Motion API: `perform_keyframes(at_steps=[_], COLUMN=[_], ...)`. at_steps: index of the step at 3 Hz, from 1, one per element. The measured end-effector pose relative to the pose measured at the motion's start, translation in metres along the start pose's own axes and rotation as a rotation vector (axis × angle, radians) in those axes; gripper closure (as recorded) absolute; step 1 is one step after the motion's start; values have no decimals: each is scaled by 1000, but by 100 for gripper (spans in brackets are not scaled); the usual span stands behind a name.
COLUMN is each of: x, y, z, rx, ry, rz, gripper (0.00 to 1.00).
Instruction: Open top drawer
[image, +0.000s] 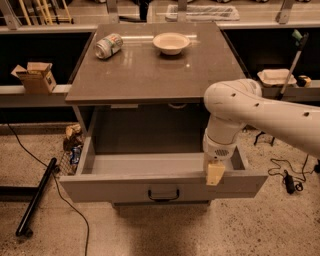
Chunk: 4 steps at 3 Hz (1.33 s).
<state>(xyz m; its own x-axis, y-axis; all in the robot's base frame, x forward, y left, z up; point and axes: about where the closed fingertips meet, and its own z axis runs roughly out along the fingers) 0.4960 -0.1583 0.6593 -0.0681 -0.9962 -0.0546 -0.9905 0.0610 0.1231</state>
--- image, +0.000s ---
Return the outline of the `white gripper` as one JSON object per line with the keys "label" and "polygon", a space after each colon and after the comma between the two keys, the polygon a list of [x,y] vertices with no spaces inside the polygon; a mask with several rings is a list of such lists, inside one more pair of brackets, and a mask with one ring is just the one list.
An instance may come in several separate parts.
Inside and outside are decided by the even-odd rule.
{"label": "white gripper", "polygon": [[219,184],[225,172],[225,165],[222,161],[233,156],[236,144],[219,144],[213,141],[207,134],[203,136],[204,161],[209,162],[206,169],[206,184],[216,186]]}

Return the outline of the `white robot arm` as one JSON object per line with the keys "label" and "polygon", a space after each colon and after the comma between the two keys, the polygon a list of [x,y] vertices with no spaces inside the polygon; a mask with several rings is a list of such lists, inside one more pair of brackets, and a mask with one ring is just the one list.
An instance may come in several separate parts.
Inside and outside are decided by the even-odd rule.
{"label": "white robot arm", "polygon": [[220,183],[237,146],[237,135],[247,125],[320,158],[320,108],[262,96],[252,79],[217,82],[203,97],[210,113],[203,135],[206,184]]}

